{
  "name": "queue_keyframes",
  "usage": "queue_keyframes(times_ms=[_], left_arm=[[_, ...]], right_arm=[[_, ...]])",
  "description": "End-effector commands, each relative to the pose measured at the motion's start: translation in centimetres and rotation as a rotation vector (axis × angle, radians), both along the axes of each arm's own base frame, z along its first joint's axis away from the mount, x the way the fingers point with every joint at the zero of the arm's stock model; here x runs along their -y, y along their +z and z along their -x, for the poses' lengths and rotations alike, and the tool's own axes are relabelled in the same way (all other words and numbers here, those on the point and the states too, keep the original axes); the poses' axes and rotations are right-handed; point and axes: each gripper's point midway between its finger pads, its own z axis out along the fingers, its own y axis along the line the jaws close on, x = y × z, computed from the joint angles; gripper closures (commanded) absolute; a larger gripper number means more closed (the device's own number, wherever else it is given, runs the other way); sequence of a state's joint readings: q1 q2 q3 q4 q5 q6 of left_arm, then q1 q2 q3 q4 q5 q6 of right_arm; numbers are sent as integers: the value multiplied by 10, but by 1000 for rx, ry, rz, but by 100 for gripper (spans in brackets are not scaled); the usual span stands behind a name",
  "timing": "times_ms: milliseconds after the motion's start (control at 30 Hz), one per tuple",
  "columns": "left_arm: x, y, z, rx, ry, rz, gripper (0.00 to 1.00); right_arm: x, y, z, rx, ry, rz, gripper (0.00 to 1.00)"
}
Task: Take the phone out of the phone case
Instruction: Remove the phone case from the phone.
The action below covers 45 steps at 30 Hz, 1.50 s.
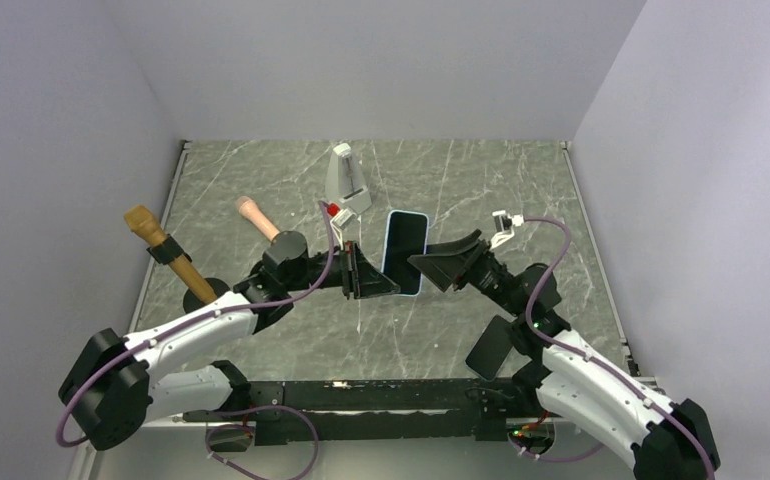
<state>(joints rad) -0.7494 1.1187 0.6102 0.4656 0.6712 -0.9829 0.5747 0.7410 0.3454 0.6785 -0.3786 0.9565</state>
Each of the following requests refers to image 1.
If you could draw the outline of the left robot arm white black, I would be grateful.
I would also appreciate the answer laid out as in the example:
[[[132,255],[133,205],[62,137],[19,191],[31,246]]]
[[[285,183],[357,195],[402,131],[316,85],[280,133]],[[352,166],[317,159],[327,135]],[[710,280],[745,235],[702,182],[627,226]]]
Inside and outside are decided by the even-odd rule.
[[[214,361],[187,372],[179,366],[267,329],[306,294],[324,288],[338,288],[356,300],[400,290],[354,241],[311,255],[301,233],[281,232],[250,276],[215,301],[145,331],[94,334],[58,396],[81,429],[81,439],[97,450],[113,448],[143,424],[178,413],[209,411],[236,419],[252,404],[251,385],[232,362]]]

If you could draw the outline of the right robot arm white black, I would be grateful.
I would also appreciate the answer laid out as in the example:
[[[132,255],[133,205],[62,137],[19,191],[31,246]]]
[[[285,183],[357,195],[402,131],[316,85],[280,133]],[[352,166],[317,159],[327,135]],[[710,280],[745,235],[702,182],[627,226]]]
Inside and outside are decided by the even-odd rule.
[[[714,478],[720,459],[703,408],[670,399],[593,348],[555,312],[561,297],[551,265],[534,263],[513,275],[480,231],[431,245],[408,262],[439,290],[472,286],[512,315],[492,318],[465,363],[492,381],[510,351],[528,357],[511,377],[521,413],[545,410],[571,421],[637,479]]]

